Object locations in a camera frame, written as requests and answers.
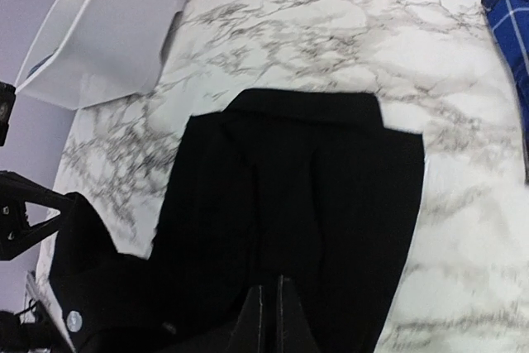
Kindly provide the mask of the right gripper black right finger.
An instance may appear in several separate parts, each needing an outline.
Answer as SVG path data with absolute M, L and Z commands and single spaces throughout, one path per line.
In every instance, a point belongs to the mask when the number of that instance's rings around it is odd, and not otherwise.
M 276 351 L 318 353 L 293 281 L 280 276 L 276 303 Z

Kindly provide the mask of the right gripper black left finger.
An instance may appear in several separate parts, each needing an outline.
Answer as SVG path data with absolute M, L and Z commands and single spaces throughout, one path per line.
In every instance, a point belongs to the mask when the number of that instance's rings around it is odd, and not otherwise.
M 229 353 L 262 353 L 265 351 L 264 288 L 254 286 L 245 302 L 226 348 Z

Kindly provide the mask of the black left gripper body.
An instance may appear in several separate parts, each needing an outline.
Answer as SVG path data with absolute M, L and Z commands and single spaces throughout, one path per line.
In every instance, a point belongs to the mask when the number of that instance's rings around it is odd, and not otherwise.
M 29 223 L 28 203 L 59 212 L 51 219 Z M 1 172 L 1 261 L 10 261 L 56 233 L 67 219 L 74 200 L 21 175 Z

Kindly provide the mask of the black long sleeve shirt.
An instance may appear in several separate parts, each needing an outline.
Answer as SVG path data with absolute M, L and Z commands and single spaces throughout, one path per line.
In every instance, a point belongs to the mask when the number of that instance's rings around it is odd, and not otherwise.
M 79 193 L 49 281 L 79 352 L 157 352 L 237 321 L 264 288 L 276 351 L 280 276 L 318 352 L 371 352 L 422 200 L 422 136 L 371 93 L 247 89 L 189 119 L 148 259 L 117 251 Z

